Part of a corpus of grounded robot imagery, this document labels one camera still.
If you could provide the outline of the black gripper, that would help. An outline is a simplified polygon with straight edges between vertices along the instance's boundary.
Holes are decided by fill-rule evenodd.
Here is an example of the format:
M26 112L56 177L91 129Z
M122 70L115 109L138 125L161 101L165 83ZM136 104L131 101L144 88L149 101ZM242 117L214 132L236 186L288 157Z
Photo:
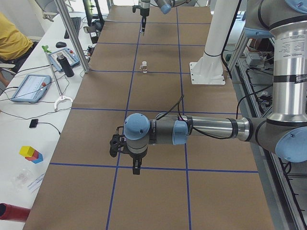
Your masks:
M149 16L150 8L140 8L140 14L142 16L142 27L141 31L145 31L146 27L146 17Z
M146 156L147 152L142 153L132 153L130 156L133 159L133 174L140 174L142 159Z

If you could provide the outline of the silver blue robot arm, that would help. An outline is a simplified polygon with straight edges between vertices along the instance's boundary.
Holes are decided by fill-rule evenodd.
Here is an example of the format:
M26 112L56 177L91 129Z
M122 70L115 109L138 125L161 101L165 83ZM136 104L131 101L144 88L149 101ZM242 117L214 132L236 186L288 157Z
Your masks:
M174 7L190 3L190 0L155 0L155 3L163 14L167 14ZM142 17L142 26L140 32L143 34L145 33L146 20L150 13L150 6L150 0L140 0L138 5L134 5L132 7L133 13L135 13L137 9L140 10L140 15Z
M273 37L271 113L265 118L210 118L171 115L150 120L134 113L124 122L123 153L140 174L148 146L182 145L190 135L252 142L289 162L307 159L307 3L304 0L250 0L246 34Z

